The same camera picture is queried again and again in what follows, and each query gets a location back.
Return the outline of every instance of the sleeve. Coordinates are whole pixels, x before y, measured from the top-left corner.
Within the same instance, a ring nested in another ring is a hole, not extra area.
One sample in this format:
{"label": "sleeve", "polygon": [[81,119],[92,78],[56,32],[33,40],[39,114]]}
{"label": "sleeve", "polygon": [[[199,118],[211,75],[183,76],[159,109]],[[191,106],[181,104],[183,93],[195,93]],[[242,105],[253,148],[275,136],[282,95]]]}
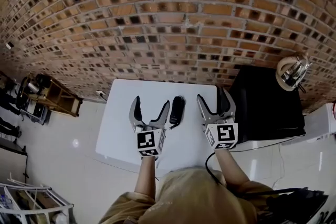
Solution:
{"label": "sleeve", "polygon": [[256,195],[256,196],[244,196],[246,193],[260,193],[264,191],[272,191],[273,189],[265,186],[262,183],[255,181],[248,181],[242,184],[236,191],[244,199],[251,202],[257,212],[264,211],[268,206],[266,200],[268,197],[278,197],[278,195]]}
{"label": "sleeve", "polygon": [[123,223],[125,220],[138,220],[155,200],[141,193],[124,193],[109,208],[99,224]]}

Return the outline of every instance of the white floor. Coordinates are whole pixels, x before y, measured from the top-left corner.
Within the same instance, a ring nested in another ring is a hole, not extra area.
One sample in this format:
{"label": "white floor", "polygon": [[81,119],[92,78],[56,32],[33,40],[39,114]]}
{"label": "white floor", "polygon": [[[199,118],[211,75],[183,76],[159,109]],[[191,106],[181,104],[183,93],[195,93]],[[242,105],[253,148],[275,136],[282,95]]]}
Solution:
{"label": "white floor", "polygon": [[[97,223],[113,201],[132,191],[137,173],[114,167],[112,159],[95,152],[104,104],[84,102],[78,118],[53,113],[48,125],[24,122],[0,108],[0,116],[23,131],[18,144],[26,145],[30,183],[51,186],[75,205],[77,223]],[[336,195],[334,137],[314,143],[261,148],[233,153],[253,180],[275,188],[309,187]]]}

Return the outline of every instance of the person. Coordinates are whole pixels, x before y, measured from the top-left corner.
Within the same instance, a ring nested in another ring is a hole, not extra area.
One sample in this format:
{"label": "person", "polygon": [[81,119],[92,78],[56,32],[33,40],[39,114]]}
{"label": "person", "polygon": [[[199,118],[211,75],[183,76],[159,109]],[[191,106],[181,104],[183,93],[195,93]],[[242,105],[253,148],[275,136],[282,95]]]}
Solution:
{"label": "person", "polygon": [[15,127],[11,125],[10,123],[4,121],[2,118],[0,118],[0,133],[4,133],[6,135],[12,135],[17,138],[21,136],[20,127]]}
{"label": "person", "polygon": [[215,150],[221,172],[186,168],[168,173],[155,199],[155,157],[144,157],[134,192],[121,195],[100,220],[113,223],[256,223],[271,188],[250,181],[225,149]]}
{"label": "person", "polygon": [[16,115],[20,115],[21,112],[19,109],[16,109],[11,104],[15,104],[16,99],[7,94],[3,89],[0,88],[0,106],[2,106],[4,109],[9,110],[13,112]]}

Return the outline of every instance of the white table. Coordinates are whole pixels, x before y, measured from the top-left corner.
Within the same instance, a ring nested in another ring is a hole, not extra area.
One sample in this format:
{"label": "white table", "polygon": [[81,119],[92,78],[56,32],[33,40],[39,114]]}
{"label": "white table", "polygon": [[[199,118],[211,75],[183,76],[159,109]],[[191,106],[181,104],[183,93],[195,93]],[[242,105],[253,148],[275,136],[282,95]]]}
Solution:
{"label": "white table", "polygon": [[202,132],[202,117],[196,102],[197,95],[205,99],[210,110],[216,111],[215,86],[115,79],[108,97],[97,140],[96,152],[106,157],[140,165],[136,138],[129,122],[129,111],[136,96],[140,96],[142,120],[149,123],[159,116],[163,104],[182,95],[186,101],[181,124],[169,130],[166,123],[166,139],[162,154],[156,161],[157,168],[170,171],[184,167],[204,166],[212,149]]}

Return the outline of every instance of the tan shirt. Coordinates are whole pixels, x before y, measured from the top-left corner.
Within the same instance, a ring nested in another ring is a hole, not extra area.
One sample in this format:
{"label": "tan shirt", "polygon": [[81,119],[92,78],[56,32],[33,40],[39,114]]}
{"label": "tan shirt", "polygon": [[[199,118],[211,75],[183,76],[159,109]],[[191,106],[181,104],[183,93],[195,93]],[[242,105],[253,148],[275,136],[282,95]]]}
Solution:
{"label": "tan shirt", "polygon": [[[213,171],[217,178],[222,172]],[[250,181],[240,186],[238,194],[271,190]],[[218,185],[203,168],[170,172],[156,201],[140,193],[125,193],[110,207],[99,223],[229,223],[257,222],[257,212],[266,206],[267,196],[249,200],[237,198],[231,191]]]}

